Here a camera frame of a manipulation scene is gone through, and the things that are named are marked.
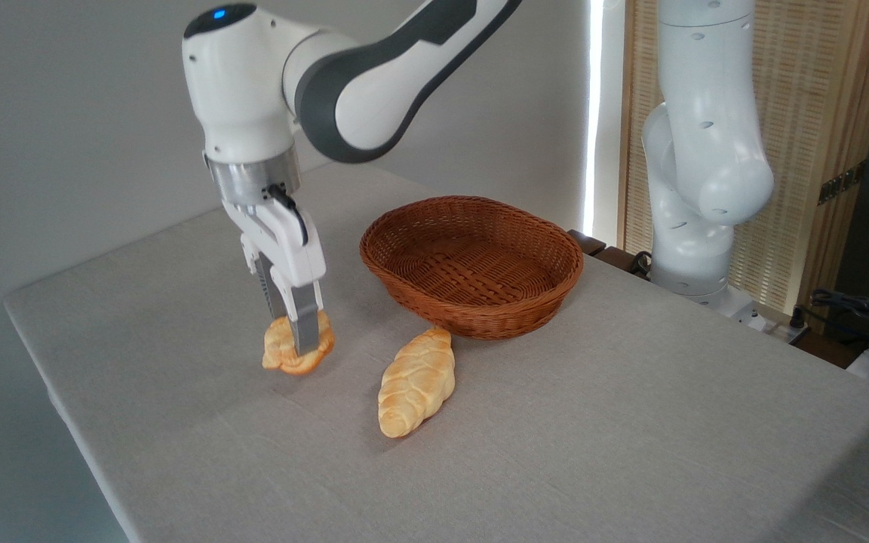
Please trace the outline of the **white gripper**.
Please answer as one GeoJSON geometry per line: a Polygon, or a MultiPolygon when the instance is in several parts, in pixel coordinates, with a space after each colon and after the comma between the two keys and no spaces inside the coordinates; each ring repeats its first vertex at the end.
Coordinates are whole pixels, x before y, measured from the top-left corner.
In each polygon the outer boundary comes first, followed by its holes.
{"type": "Polygon", "coordinates": [[[323,309],[318,281],[327,265],[310,214],[276,202],[235,205],[223,200],[222,206],[241,230],[246,265],[259,279],[272,319],[287,318],[297,357],[316,351],[323,309]]]}

